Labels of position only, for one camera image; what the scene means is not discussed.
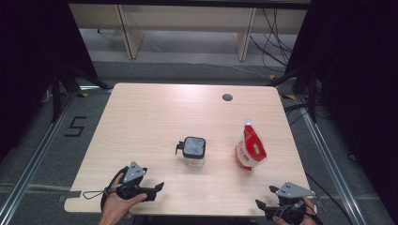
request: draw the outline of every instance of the table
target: table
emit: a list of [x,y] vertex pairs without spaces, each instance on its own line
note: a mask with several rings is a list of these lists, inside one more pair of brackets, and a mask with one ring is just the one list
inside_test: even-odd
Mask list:
[[[223,100],[229,94],[231,101]],[[240,169],[235,145],[250,117],[268,159]],[[205,165],[183,163],[176,145],[187,136],[207,142]],[[276,206],[268,186],[289,181],[309,188],[277,90],[264,86],[119,83],[99,120],[71,191],[102,190],[135,160],[148,171],[142,187],[164,187],[135,215],[263,216],[255,199]],[[68,212],[100,212],[100,197],[67,199]]]

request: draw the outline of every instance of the light wood desk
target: light wood desk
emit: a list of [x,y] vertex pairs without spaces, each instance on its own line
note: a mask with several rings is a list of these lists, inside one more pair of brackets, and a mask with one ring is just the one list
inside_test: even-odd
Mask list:
[[[222,99],[233,96],[231,101]],[[246,117],[268,159],[240,169],[235,145]],[[183,163],[176,145],[187,136],[207,141],[205,165]],[[136,215],[263,216],[255,199],[276,206],[268,186],[289,181],[309,188],[278,92],[273,87],[119,83],[107,103],[71,190],[102,190],[135,160],[148,171],[142,187],[164,187]],[[100,197],[67,199],[68,212],[100,212]]]

